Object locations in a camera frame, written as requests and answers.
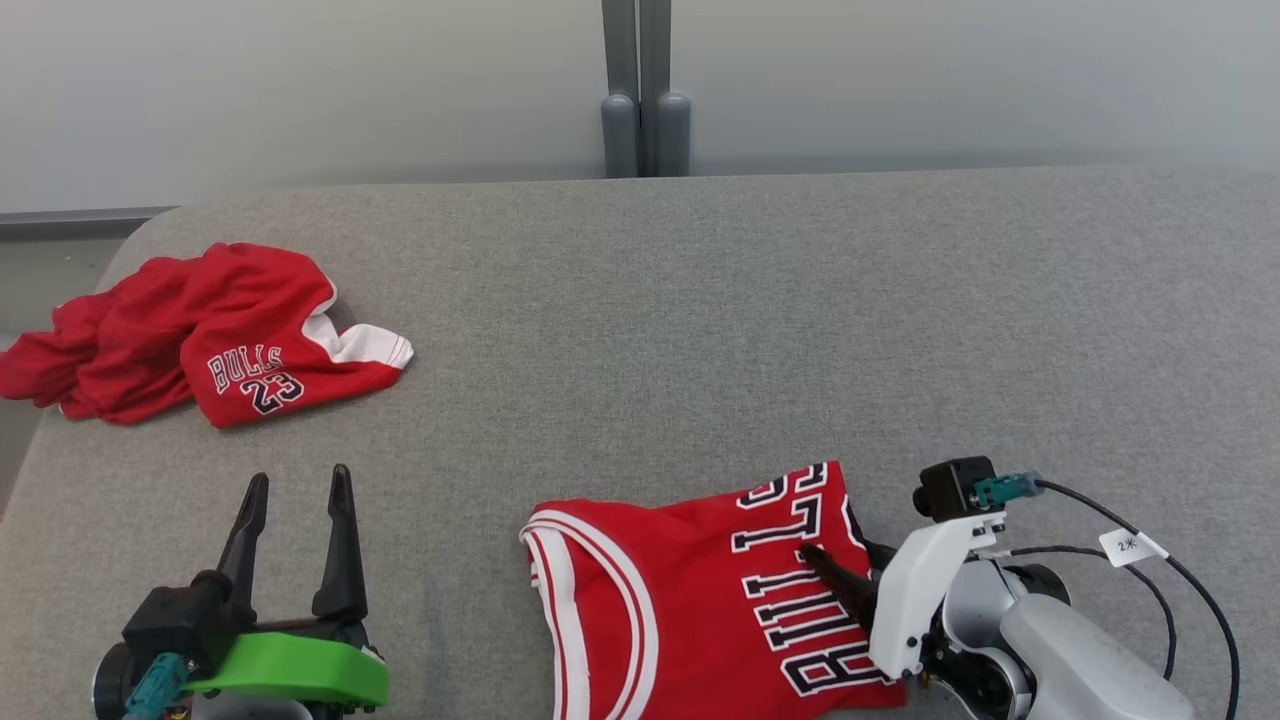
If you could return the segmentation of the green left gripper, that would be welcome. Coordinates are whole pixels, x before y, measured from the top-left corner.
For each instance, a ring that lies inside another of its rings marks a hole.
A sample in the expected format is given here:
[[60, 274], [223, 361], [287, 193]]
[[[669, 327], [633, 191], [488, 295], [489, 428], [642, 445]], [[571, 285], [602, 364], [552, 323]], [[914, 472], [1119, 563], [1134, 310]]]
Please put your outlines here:
[[[270, 479], [255, 474], [232, 523], [218, 562], [232, 601], [251, 601], [259, 538], [265, 528]], [[321, 621], [362, 621], [369, 615], [355, 491], [349, 469], [337, 464], [328, 496], [332, 530], [312, 615]], [[186, 691], [218, 692], [342, 707], [387, 706], [390, 674], [369, 644], [279, 632], [242, 634], [219, 670], [191, 678]]]

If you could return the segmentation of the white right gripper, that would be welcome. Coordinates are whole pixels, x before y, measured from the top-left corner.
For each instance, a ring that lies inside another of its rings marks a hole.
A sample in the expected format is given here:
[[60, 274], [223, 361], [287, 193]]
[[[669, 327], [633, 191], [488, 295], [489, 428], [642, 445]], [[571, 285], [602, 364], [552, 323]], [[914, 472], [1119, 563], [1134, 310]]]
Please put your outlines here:
[[856, 568], [841, 564], [844, 553], [818, 544], [801, 544], [799, 555], [861, 628], [869, 660], [897, 680], [923, 669], [932, 618], [966, 557], [995, 544], [995, 528], [1005, 519], [1005, 512], [987, 512], [923, 527], [899, 551], [864, 539]]

